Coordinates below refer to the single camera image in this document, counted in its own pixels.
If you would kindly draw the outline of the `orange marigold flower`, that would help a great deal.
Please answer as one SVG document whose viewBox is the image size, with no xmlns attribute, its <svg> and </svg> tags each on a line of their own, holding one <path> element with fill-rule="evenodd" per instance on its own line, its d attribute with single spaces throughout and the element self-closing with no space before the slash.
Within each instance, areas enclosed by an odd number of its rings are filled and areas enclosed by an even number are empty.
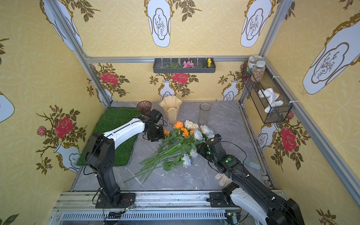
<svg viewBox="0 0 360 225">
<path fill-rule="evenodd" d="M 185 127 L 182 127 L 182 128 L 181 128 L 181 131 L 182 131 L 182 136 L 183 136 L 184 138 L 187 138 L 188 135 L 189 135 L 189 131 L 188 131 Z"/>
</svg>

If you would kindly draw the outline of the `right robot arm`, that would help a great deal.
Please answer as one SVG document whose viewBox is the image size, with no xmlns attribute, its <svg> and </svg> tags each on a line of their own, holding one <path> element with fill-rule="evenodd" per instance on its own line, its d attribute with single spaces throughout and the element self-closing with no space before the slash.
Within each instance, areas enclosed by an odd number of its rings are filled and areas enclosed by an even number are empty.
<svg viewBox="0 0 360 225">
<path fill-rule="evenodd" d="M 235 156 L 227 154 L 219 134 L 197 147 L 199 155 L 212 162 L 232 182 L 222 189 L 224 200 L 217 204 L 232 203 L 243 208 L 262 225 L 303 225 L 299 205 L 291 198 L 284 199 L 261 183 Z"/>
</svg>

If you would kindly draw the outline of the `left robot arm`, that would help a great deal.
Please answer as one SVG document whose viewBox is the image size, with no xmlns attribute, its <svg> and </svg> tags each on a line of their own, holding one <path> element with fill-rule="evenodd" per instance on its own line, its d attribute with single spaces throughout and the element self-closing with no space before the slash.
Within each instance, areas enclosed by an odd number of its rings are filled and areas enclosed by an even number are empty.
<svg viewBox="0 0 360 225">
<path fill-rule="evenodd" d="M 96 175 L 100 188 L 95 208 L 121 209 L 135 205 L 135 193 L 122 193 L 115 180 L 113 166 L 115 150 L 128 139 L 145 133 L 147 140 L 155 142 L 165 138 L 163 125 L 158 122 L 163 115 L 152 109 L 149 115 L 140 115 L 128 123 L 105 133 L 90 136 L 86 148 L 85 160 Z"/>
</svg>

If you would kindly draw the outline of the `orange rose flower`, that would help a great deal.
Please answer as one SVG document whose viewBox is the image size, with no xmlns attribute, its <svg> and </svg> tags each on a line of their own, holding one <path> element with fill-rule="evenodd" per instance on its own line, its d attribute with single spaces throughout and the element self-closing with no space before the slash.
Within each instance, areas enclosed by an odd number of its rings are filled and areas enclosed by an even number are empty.
<svg viewBox="0 0 360 225">
<path fill-rule="evenodd" d="M 176 129 L 181 129 L 181 128 L 184 127 L 184 125 L 183 125 L 182 122 L 178 121 L 178 122 L 176 122 L 176 123 L 174 124 L 174 127 L 175 127 Z"/>
</svg>

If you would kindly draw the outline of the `orange carnation flower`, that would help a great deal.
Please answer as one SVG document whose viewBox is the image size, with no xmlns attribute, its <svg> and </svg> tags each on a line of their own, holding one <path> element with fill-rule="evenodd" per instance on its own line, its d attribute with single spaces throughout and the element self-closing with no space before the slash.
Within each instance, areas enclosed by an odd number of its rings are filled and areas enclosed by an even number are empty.
<svg viewBox="0 0 360 225">
<path fill-rule="evenodd" d="M 166 136 L 166 137 L 168 137 L 169 135 L 170 135 L 170 131 L 168 131 L 168 130 L 164 130 L 164 135 Z"/>
</svg>

